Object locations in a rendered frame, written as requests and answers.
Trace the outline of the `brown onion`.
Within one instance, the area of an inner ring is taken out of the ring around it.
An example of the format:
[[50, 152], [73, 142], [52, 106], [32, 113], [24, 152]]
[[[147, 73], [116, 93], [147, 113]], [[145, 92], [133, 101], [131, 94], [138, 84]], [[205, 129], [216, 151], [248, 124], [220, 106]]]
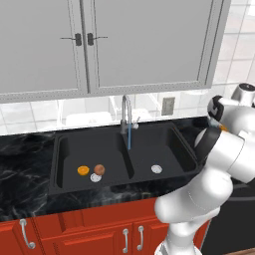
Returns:
[[97, 164], [95, 167], [94, 167], [94, 173], [96, 175], [104, 175], [105, 174], [105, 167], [102, 165], [102, 164]]

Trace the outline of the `black double sink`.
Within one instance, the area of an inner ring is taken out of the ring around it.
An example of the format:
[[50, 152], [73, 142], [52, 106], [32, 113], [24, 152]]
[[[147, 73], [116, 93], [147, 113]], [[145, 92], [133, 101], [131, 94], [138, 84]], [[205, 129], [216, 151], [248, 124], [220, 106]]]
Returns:
[[[106, 171], [92, 182], [94, 167]], [[160, 165], [162, 173], [151, 171]], [[88, 175], [79, 175], [79, 166], [88, 166]], [[141, 181], [185, 176], [198, 171], [198, 162], [188, 142], [174, 123], [145, 123], [128, 134], [119, 127], [96, 127], [58, 133], [55, 137], [50, 194], [82, 191]]]

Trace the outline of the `red false drawer front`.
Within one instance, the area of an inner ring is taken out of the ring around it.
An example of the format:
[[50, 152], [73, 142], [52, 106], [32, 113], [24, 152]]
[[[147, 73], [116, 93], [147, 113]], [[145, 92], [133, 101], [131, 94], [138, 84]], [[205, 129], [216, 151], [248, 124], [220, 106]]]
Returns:
[[58, 214], [62, 230], [93, 228], [137, 218], [154, 217], [154, 198], [86, 208]]

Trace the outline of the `grey wall cupboard door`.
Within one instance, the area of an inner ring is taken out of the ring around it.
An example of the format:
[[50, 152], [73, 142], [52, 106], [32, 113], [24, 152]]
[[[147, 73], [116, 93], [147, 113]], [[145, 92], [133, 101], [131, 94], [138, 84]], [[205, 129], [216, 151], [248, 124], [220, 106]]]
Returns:
[[[231, 0], [81, 0], [90, 95], [212, 86]], [[88, 45], [87, 34], [108, 37]]]
[[88, 93], [81, 0], [0, 0], [0, 103]]

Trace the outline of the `black dishwasher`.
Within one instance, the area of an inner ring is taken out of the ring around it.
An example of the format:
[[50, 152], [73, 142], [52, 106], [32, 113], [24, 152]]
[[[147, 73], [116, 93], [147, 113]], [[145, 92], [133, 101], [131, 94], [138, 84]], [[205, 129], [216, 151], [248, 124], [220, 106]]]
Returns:
[[255, 248], [255, 188], [234, 180], [230, 198], [209, 224], [201, 252], [225, 255]]

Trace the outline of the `silver sink faucet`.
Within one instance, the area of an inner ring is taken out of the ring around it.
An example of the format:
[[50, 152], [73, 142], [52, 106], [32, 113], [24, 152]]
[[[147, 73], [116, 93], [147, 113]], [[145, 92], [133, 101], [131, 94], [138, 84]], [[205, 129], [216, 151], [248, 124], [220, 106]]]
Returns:
[[132, 111], [131, 103], [128, 95], [124, 95], [122, 99], [122, 119], [121, 119], [121, 133], [126, 133], [128, 128], [138, 128], [139, 118], [133, 123], [131, 121]]

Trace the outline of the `red base cupboard door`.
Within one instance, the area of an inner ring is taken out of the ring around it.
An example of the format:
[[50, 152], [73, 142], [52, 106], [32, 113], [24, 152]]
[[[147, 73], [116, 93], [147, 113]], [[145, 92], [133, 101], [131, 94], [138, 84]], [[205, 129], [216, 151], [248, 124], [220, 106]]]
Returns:
[[0, 222], [0, 255], [43, 255], [36, 236], [36, 248], [30, 250], [23, 239], [19, 220]]
[[[142, 225], [143, 230], [143, 248], [137, 251], [136, 247], [140, 242], [138, 227]], [[137, 221], [133, 224], [132, 231], [132, 255], [154, 255], [157, 246], [164, 240], [167, 234], [168, 225], [159, 222], [156, 218]]]
[[[128, 252], [123, 253], [128, 229]], [[132, 224], [120, 224], [42, 240], [46, 255], [131, 255]]]

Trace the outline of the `grey wall outlet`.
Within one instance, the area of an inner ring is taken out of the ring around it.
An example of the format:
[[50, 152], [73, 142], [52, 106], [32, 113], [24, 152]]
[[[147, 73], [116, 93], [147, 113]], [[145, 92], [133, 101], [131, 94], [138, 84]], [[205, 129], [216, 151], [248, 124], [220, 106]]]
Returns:
[[173, 114], [175, 98], [164, 98], [162, 100], [161, 114], [163, 116], [171, 116]]

